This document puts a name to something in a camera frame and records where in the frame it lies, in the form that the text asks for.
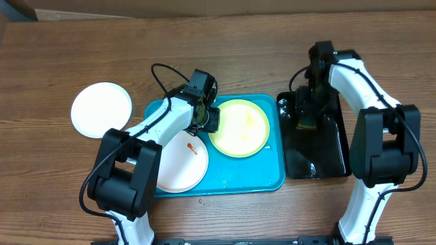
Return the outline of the green yellow scrubbing sponge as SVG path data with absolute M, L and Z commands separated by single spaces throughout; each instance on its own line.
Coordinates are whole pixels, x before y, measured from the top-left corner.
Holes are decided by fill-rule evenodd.
M 302 130 L 316 130 L 317 129 L 316 118 L 312 114 L 301 114 L 298 117 L 296 127 Z

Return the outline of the light green round plate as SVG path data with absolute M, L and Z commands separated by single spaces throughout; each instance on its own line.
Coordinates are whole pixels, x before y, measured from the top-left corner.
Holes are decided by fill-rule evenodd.
M 210 133 L 212 145 L 234 158 L 254 155 L 266 144 L 270 123 L 263 109 L 245 99 L 231 99 L 218 106 L 219 128 Z

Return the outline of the white plate with ketchup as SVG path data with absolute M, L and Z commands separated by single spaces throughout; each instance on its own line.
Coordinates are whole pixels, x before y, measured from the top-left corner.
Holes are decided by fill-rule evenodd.
M 197 186 L 208 169 L 208 150 L 197 136 L 181 131 L 163 148 L 157 188 L 182 193 Z

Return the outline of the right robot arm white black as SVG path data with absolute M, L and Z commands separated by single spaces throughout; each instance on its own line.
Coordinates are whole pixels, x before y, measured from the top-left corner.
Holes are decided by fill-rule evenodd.
M 406 177 L 428 169 L 420 111 L 384 91 L 353 50 L 317 44 L 309 60 L 307 85 L 281 110 L 285 160 L 295 178 L 355 177 L 331 244 L 391 244 L 375 234 L 382 212 Z

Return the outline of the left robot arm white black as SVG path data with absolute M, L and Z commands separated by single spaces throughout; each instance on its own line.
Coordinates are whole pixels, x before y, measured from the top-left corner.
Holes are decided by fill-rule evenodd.
M 218 130 L 219 109 L 212 106 L 217 92 L 215 85 L 183 84 L 167 92 L 161 106 L 139 125 L 104 134 L 79 204 L 86 213 L 113 222 L 115 244 L 155 243 L 147 211 L 163 149 L 182 131 L 195 135 Z

